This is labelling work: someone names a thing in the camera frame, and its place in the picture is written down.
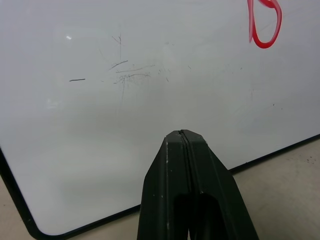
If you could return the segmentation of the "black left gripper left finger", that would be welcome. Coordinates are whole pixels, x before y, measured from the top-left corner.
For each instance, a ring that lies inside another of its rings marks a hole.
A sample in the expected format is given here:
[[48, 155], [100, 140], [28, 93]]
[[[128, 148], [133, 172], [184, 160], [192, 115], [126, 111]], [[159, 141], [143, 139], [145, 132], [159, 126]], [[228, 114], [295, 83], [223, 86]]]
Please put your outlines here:
[[144, 178], [137, 240], [188, 240], [190, 193], [186, 146], [173, 131]]

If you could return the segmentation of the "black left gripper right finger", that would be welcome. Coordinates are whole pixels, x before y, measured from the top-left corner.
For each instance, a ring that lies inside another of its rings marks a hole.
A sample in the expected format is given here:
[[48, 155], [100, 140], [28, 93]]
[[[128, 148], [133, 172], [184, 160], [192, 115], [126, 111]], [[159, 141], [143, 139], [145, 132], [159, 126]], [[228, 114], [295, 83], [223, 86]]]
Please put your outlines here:
[[259, 240], [232, 174], [204, 138], [181, 130], [192, 182], [191, 240]]

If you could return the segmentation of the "white board with black frame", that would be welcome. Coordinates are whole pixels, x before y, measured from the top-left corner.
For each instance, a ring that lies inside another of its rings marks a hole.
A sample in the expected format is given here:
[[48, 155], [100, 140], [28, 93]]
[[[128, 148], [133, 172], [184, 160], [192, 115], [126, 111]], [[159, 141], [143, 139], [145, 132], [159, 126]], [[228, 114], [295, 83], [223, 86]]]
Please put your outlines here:
[[164, 137], [232, 169], [320, 134], [320, 0], [0, 0], [0, 149], [42, 238], [141, 202]]

